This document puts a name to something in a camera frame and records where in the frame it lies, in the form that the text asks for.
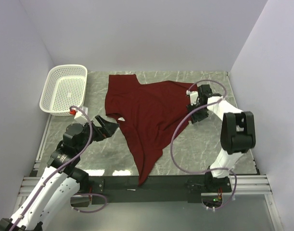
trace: gray wall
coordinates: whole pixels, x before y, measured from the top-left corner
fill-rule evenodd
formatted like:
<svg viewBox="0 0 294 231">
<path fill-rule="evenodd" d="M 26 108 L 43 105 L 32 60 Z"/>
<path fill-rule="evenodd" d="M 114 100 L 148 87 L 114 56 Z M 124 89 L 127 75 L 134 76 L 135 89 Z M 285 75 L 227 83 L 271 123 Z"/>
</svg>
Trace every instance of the gray wall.
<svg viewBox="0 0 294 231">
<path fill-rule="evenodd" d="M 258 167 L 294 231 L 294 0 L 269 0 L 231 70 L 238 106 L 256 120 Z"/>
<path fill-rule="evenodd" d="M 21 0 L 56 64 L 232 68 L 267 0 Z"/>
<path fill-rule="evenodd" d="M 18 0 L 0 0 L 0 219 L 35 161 L 47 115 L 39 99 L 52 60 Z"/>
</svg>

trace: red object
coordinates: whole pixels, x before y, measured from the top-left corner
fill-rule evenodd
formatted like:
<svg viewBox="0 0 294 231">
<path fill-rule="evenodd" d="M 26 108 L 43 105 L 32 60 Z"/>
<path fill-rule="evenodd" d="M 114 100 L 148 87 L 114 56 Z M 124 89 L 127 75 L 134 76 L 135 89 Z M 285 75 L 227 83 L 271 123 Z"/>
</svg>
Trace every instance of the red object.
<svg viewBox="0 0 294 231">
<path fill-rule="evenodd" d="M 139 185 L 147 179 L 188 113 L 186 105 L 190 99 L 186 90 L 191 85 L 174 81 L 140 84 L 136 75 L 109 76 L 106 115 L 120 124 L 139 172 Z M 179 134 L 187 125 L 181 127 Z"/>
<path fill-rule="evenodd" d="M 71 110 L 70 110 L 70 114 L 75 116 L 75 115 L 76 115 L 76 110 L 71 109 Z"/>
</svg>

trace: gray marble surface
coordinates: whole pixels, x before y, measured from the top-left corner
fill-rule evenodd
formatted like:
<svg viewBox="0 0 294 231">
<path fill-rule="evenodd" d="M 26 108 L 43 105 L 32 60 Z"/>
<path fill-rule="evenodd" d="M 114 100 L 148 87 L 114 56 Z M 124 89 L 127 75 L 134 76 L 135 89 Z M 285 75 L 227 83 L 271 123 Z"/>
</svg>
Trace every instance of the gray marble surface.
<svg viewBox="0 0 294 231">
<path fill-rule="evenodd" d="M 136 74 L 141 84 L 155 83 L 165 80 L 193 83 L 201 79 L 212 79 L 221 82 L 228 90 L 227 101 L 236 105 L 226 72 L 196 72 L 196 71 L 158 71 L 158 72 L 89 72 L 84 105 L 89 108 L 89 116 L 105 116 L 104 100 L 108 87 L 109 74 Z M 223 90 L 215 83 L 211 85 L 213 92 L 223 94 Z M 55 150 L 66 127 L 73 123 L 72 116 L 52 116 L 47 129 L 47 139 L 41 153 L 41 165 L 38 176 L 41 176 L 51 153 Z M 221 121 L 210 113 L 209 118 L 190 124 L 174 141 L 176 161 L 188 170 L 206 169 L 216 159 L 220 146 Z M 77 167 L 87 171 L 92 176 L 138 175 L 134 159 L 128 149 L 125 137 L 118 130 L 109 139 L 92 143 L 82 155 Z M 234 171 L 237 174 L 255 174 L 255 162 L 251 152 L 242 156 Z M 170 158 L 169 146 L 163 150 L 163 156 L 156 162 L 151 175 L 181 175 Z"/>
</svg>

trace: red cloth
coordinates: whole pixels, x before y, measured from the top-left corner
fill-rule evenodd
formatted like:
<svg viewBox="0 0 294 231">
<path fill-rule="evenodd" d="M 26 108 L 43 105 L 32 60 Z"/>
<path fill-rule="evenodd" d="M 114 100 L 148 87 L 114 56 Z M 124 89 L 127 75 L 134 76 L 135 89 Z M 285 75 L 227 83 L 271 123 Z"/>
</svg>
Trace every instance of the red cloth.
<svg viewBox="0 0 294 231">
<path fill-rule="evenodd" d="M 120 124 L 139 172 L 139 185 L 147 179 L 188 113 L 186 90 L 191 85 L 174 81 L 140 84 L 136 75 L 109 76 L 106 115 Z M 187 125 L 184 123 L 179 133 Z"/>
</svg>

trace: white basket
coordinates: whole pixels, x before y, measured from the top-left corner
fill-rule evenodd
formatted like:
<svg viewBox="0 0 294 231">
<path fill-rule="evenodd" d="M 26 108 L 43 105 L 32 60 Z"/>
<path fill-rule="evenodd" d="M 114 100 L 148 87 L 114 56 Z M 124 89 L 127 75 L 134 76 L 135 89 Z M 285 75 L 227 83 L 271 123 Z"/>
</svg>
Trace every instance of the white basket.
<svg viewBox="0 0 294 231">
<path fill-rule="evenodd" d="M 49 71 L 40 99 L 40 108 L 53 116 L 71 116 L 70 106 L 84 103 L 87 69 L 82 65 L 60 65 Z"/>
</svg>

